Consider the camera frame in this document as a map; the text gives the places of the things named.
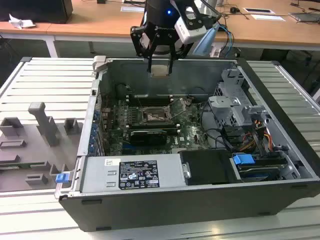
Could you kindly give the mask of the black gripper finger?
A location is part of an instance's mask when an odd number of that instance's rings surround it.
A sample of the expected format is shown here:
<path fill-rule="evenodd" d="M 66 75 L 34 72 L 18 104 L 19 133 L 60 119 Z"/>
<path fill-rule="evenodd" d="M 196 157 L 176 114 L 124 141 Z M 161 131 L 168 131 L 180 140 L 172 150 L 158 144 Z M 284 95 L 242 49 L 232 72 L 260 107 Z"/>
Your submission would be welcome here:
<path fill-rule="evenodd" d="M 149 43 L 147 47 L 144 47 L 141 43 L 143 34 L 146 35 L 147 31 L 148 31 L 148 25 L 132 26 L 130 28 L 130 37 L 131 37 L 131 41 L 133 43 L 136 55 L 138 57 L 143 57 L 144 59 L 147 59 L 148 61 L 147 72 L 151 73 L 153 42 L 151 41 L 151 43 Z"/>
<path fill-rule="evenodd" d="M 177 33 L 168 35 L 168 43 L 169 43 L 168 46 L 169 46 L 169 53 L 170 53 L 169 67 L 168 67 L 169 75 L 172 73 L 174 61 L 179 59 L 184 59 L 193 46 L 193 43 L 189 43 L 189 44 L 183 43 L 181 47 L 178 50 L 176 50 L 175 44 L 179 39 L 180 38 Z"/>

